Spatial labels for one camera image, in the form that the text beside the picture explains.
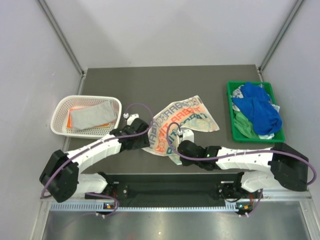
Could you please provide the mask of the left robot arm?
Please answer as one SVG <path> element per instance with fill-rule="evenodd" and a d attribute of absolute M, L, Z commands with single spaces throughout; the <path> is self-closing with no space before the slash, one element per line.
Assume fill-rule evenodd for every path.
<path fill-rule="evenodd" d="M 123 128 L 113 129 L 102 138 L 76 150 L 56 150 L 50 156 L 39 181 L 44 192 L 62 203 L 70 198 L 98 194 L 109 198 L 114 191 L 104 173 L 85 174 L 84 171 L 99 161 L 123 151 L 139 150 L 150 146 L 150 124 L 131 115 Z"/>

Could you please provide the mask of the cream patterned towel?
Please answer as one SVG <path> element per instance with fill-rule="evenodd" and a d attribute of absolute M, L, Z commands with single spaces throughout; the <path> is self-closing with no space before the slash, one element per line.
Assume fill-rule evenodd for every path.
<path fill-rule="evenodd" d="M 187 132 L 216 132 L 220 129 L 198 95 L 185 100 L 174 101 L 153 118 L 153 126 L 148 132 L 150 146 L 143 150 L 149 154 L 169 157 L 176 165 L 181 165 L 180 157 L 173 153 L 166 136 L 170 123 L 176 122 Z"/>

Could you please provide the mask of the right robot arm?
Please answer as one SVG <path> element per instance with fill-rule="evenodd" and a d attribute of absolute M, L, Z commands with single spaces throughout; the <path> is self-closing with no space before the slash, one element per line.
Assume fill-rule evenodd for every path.
<path fill-rule="evenodd" d="M 295 192 L 308 188 L 308 158 L 285 143 L 259 150 L 202 147 L 194 142 L 194 133 L 178 131 L 177 152 L 183 166 L 196 165 L 207 171 L 242 170 L 233 185 L 239 198 L 264 188 L 283 187 Z"/>

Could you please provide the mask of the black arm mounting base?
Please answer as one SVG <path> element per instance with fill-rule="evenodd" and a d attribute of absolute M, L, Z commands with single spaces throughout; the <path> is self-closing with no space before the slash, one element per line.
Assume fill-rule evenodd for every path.
<path fill-rule="evenodd" d="M 121 207 L 214 207 L 252 201 L 259 192 L 235 187 L 241 173 L 105 174 L 109 196 Z"/>

